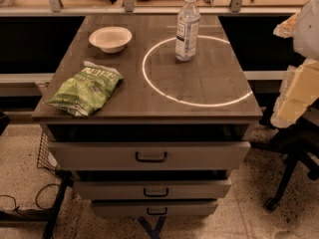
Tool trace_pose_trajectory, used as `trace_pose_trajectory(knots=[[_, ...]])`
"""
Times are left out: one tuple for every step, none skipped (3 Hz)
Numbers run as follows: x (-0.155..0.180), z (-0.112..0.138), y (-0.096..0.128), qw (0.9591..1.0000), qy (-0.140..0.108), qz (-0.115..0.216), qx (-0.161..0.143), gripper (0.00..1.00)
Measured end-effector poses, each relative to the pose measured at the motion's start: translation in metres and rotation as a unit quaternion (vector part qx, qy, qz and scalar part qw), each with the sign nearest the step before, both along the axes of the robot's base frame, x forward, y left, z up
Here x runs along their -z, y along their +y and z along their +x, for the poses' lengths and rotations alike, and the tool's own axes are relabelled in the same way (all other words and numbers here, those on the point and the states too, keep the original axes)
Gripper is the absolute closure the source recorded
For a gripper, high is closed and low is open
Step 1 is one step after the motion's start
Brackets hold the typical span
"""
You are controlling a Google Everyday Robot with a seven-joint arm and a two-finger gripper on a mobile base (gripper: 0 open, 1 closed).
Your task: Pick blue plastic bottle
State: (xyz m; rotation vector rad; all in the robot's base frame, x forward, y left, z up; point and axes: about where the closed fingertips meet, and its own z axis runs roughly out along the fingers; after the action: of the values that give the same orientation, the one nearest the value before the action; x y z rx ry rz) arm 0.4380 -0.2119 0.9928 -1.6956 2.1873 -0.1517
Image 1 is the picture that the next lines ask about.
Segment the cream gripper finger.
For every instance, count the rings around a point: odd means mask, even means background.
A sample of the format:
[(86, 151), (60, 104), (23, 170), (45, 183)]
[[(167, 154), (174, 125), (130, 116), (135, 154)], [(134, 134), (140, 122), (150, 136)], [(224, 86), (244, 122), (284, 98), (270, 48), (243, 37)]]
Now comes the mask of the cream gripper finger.
[(298, 13), (293, 14), (287, 20), (278, 24), (273, 30), (273, 34), (281, 38), (290, 38), (294, 36), (295, 25), (297, 22)]
[(282, 80), (270, 122), (289, 127), (319, 98), (319, 61), (306, 59), (298, 68), (289, 66)]

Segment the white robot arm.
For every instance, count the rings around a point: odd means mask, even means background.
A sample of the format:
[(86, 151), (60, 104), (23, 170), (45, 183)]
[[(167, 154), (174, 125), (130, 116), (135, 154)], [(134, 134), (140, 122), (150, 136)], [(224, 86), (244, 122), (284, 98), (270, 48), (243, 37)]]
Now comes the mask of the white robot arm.
[(282, 80), (270, 122), (286, 128), (319, 98), (319, 0), (309, 0), (299, 13), (277, 25), (273, 34), (293, 38), (293, 50), (305, 61), (289, 66)]

